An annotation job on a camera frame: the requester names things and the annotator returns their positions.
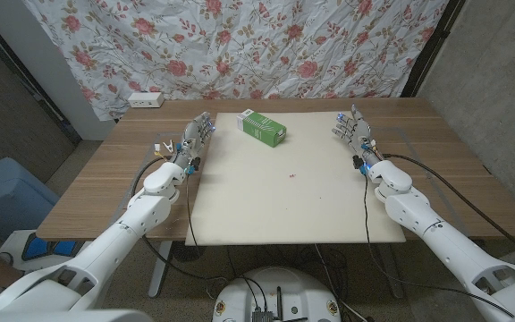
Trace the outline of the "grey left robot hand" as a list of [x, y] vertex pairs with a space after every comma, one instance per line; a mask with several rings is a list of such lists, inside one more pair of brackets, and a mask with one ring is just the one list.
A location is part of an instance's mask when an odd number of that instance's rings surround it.
[[181, 168], [186, 168], [199, 157], [214, 131], [215, 126], [210, 120], [209, 112], [203, 112], [195, 117], [186, 125], [179, 141], [181, 146], [173, 153], [170, 161]]

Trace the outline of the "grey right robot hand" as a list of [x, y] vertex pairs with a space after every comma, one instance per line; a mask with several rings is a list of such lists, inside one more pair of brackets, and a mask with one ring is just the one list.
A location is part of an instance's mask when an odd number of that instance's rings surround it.
[[376, 142], [371, 135], [370, 125], [355, 104], [350, 107], [351, 116], [339, 113], [332, 133], [342, 140], [352, 151], [353, 163], [357, 168], [371, 167], [382, 158], [377, 152]]

